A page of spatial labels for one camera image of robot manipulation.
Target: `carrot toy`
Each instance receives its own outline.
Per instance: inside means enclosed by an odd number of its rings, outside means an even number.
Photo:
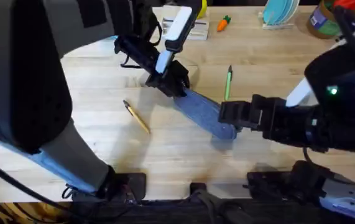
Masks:
[[[223,31],[229,22],[231,21],[231,18],[228,16],[225,16],[222,20],[220,20],[219,25],[217,26],[217,32]]]

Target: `cable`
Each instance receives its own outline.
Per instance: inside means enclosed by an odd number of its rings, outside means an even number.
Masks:
[[[39,223],[44,223],[44,224],[58,224],[58,223],[66,222],[66,221],[48,222],[48,221],[40,220],[38,218],[33,217],[31,214],[29,214],[27,211],[25,211],[18,203],[13,203],[13,205],[16,206],[16,208],[18,210],[20,210],[20,212],[22,212],[24,215],[26,215],[28,218],[30,218],[31,221],[33,221],[33,222],[39,222]]]
[[[303,154],[304,154],[304,158],[306,159],[306,161],[311,164],[313,166],[314,169],[318,170],[319,172],[321,172],[322,174],[324,174],[325,178],[338,182],[340,184],[348,184],[348,185],[355,185],[355,182],[348,182],[348,181],[344,181],[344,180],[340,180],[337,179],[335,177],[330,176],[330,173],[326,173],[323,172],[321,169],[319,169],[317,166],[319,166],[318,164],[315,164],[311,159],[310,156],[308,156],[308,152],[307,152],[307,147],[303,147]]]
[[[351,50],[355,53],[355,37],[351,32],[350,24],[345,20],[344,15],[347,13],[353,13],[349,9],[345,9],[341,6],[337,6],[333,10],[334,18],[338,23],[340,30],[344,37],[346,38],[347,44],[350,46]]]
[[[59,205],[57,202],[54,202],[40,194],[38,194],[37,192],[34,192],[33,190],[31,190],[30,188],[26,187],[25,185],[23,185],[22,183],[18,182],[16,179],[14,179],[13,177],[11,177],[9,174],[5,173],[2,169],[0,169],[0,178],[2,178],[4,181],[6,181],[7,183],[15,186],[17,189],[23,191],[24,193],[26,193],[27,195],[30,195],[31,197],[40,200],[46,204],[49,204],[63,212],[68,213],[71,216],[80,218],[82,220],[88,221],[88,222],[95,222],[95,223],[99,223],[99,222],[115,222],[119,217],[121,217],[122,215],[124,215],[125,213],[129,212],[132,207],[128,207],[125,209],[125,211],[121,212],[120,214],[114,216],[114,217],[102,217],[102,218],[97,218],[97,219],[93,219],[90,217],[85,217],[83,215],[77,214],[73,211],[71,211],[69,208],[64,207],[62,205]]]

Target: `yellow object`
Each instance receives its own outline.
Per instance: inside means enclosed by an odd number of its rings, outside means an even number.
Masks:
[[[201,9],[200,13],[198,14],[197,19],[201,19],[202,17],[204,17],[207,9],[208,9],[208,1],[202,0],[202,9]]]
[[[62,211],[46,203],[0,203],[0,219],[3,223],[62,223]]]
[[[135,118],[135,119],[139,122],[140,126],[141,126],[145,131],[147,131],[148,134],[151,134],[150,129],[147,127],[147,125],[145,125],[144,121],[139,117],[139,115],[138,115],[136,112],[133,111],[133,109],[132,109],[132,107],[130,106],[130,104],[129,104],[126,100],[124,100],[123,103],[125,104],[126,109],[127,109],[127,110],[130,112],[130,114],[133,116],[133,118]]]

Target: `blue plate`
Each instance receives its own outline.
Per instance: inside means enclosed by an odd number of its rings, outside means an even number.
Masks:
[[[269,0],[263,11],[263,21],[268,25],[274,25],[284,13],[288,0]]]
[[[293,0],[288,0],[286,6],[284,8],[284,11],[282,12],[281,16],[277,19],[277,21],[275,23],[281,24],[281,23],[285,22],[285,18],[287,18],[292,7],[293,7]]]

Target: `wooden tabletop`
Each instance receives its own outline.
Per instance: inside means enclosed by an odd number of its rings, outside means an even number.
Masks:
[[[221,101],[226,72],[232,65],[231,100],[250,100],[255,93],[286,97],[303,78],[306,65],[333,44],[307,32],[305,22],[312,6],[299,7],[295,26],[286,30],[261,29],[256,16],[261,10],[209,8],[208,40],[188,40],[177,55],[189,69],[195,91]],[[162,15],[161,9],[155,11]],[[226,14],[232,17],[231,23],[217,33],[216,26]],[[247,197],[241,188],[247,172],[290,170],[295,161],[303,159],[301,149],[263,140],[248,130],[233,142],[212,138],[174,109],[172,99],[144,87],[145,71],[121,68],[124,57],[114,54],[112,40],[102,40],[69,53],[62,64],[80,134],[117,172],[145,172],[146,199],[184,198],[193,181],[209,183],[210,191],[220,197]],[[123,99],[150,126],[150,136],[126,111]],[[355,180],[355,154],[330,150],[310,156]],[[1,146],[0,167],[38,193],[61,200],[63,180]],[[0,202],[32,200],[0,179]]]

